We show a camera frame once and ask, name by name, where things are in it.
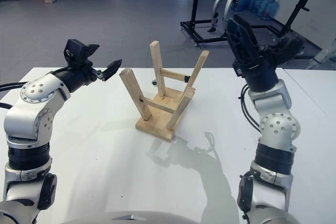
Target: wooden leg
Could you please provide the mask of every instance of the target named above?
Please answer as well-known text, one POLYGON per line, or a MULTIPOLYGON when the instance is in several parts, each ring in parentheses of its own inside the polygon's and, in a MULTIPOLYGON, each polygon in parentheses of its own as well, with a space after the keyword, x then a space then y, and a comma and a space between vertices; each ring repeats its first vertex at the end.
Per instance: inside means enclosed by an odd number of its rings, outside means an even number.
POLYGON ((140 100, 140 97, 143 97, 143 94, 132 69, 126 68, 122 70, 119 75, 121 80, 125 84, 133 102, 135 103, 135 106, 139 110, 141 117, 145 121, 147 121, 151 117, 152 113, 149 110, 148 106, 140 100))
POLYGON ((188 103, 190 102, 190 100, 192 99, 194 94, 195 94, 195 89, 194 88, 187 88, 185 90, 185 93, 182 96, 181 101, 180 101, 175 113, 172 115, 172 118, 170 119, 170 121, 168 122, 168 124, 166 126, 166 128, 168 130, 172 130, 175 127, 175 123, 178 121, 178 119, 182 115, 183 111, 187 107, 188 103))
POLYGON ((194 71, 191 74, 191 77, 189 79, 189 82, 188 82, 187 86, 185 87, 184 93, 187 90, 187 88, 190 88, 194 85, 194 82, 195 82, 195 80, 196 80, 196 78, 197 78, 197 76, 198 76, 206 58, 208 57, 208 55, 209 55, 209 51, 204 50, 204 51, 201 52, 201 55, 200 55, 200 57, 199 57, 199 59, 196 63, 194 71))
POLYGON ((152 54, 152 60, 153 60, 153 67, 154 67, 154 72, 155 72, 155 77, 156 77, 156 82, 157 82, 157 90, 159 93, 159 96, 164 96, 166 93, 166 88, 164 85, 164 78, 161 75, 161 69, 162 69, 162 59, 161 59, 161 52, 160 52, 160 44, 158 41, 153 41, 150 44, 151 48, 151 54, 152 54))

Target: metal rack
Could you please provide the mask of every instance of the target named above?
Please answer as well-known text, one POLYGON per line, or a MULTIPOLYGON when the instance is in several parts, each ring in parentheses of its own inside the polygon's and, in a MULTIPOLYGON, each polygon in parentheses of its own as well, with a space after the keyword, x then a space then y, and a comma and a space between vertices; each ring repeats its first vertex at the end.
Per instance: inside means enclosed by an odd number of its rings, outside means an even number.
POLYGON ((195 47, 197 47, 198 43, 226 41, 227 37, 224 34, 220 37, 205 39, 195 30, 196 24, 211 23, 211 19, 196 20, 197 5, 198 0, 194 0, 191 20, 180 22, 180 30, 184 29, 194 39, 195 47))

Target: black metal frame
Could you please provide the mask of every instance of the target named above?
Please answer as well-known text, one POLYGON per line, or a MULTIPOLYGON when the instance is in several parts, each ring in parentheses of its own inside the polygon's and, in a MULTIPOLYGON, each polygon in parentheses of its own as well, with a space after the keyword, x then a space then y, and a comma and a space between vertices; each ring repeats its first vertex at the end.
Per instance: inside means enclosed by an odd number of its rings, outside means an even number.
MULTIPOLYGON (((277 28, 275 28, 273 26, 269 26, 269 25, 252 25, 251 27, 252 28, 265 28, 265 29, 271 31, 272 33, 274 33, 276 36, 278 36, 280 38, 283 35, 285 35, 286 33, 288 33, 289 31, 291 31, 290 27, 291 27, 293 21, 295 20, 296 16, 298 15, 298 13, 300 12, 301 9, 305 10, 306 12, 310 11, 310 9, 306 8, 307 2, 308 2, 308 0, 299 0, 299 2, 295 6, 295 9, 293 10, 292 14, 290 15, 287 22, 285 23, 285 25, 283 25, 283 27, 280 31, 277 28)), ((311 58, 313 58, 313 57, 300 56, 300 57, 297 57, 296 59, 311 59, 311 58)))
POLYGON ((181 28, 185 29, 186 32, 194 39, 194 42, 195 42, 196 46, 197 46, 198 43, 210 43, 210 42, 226 41, 227 37, 225 35, 222 35, 222 36, 216 37, 216 38, 205 39, 198 32, 195 31, 196 24, 211 23, 211 19, 196 20, 197 5, 198 5, 198 0, 194 0, 193 10, 192 10, 192 13, 191 13, 191 20, 180 22, 181 28))

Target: white wall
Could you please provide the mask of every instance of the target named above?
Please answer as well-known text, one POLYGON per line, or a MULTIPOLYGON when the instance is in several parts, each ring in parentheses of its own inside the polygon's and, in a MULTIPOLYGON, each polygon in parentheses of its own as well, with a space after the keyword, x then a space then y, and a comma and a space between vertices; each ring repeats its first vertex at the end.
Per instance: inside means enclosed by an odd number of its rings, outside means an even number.
MULTIPOLYGON (((275 17, 286 23, 299 0, 278 0, 280 9, 275 17)), ((292 24, 292 29, 321 48, 327 48, 336 38, 336 0, 308 0, 292 24)))

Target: silver robot arm segment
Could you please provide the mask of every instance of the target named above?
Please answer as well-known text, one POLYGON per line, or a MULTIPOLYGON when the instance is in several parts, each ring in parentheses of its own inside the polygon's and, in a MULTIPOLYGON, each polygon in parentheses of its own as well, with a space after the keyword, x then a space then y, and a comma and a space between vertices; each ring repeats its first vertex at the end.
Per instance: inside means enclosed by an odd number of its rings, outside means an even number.
POLYGON ((115 61, 104 72, 88 60, 99 45, 84 45, 70 39, 64 50, 68 66, 27 82, 18 102, 6 115, 9 162, 5 166, 4 197, 0 223, 31 224, 55 199, 57 177, 49 173, 49 142, 56 113, 70 93, 83 85, 108 80, 121 65, 115 61))
POLYGON ((248 223, 298 223, 288 212, 300 125, 292 116, 291 99, 275 69, 292 59, 304 39, 282 37, 274 46, 259 45, 251 26, 238 15, 228 21, 233 67, 245 78, 249 96, 260 116, 261 137, 250 170, 241 176, 237 203, 248 223))

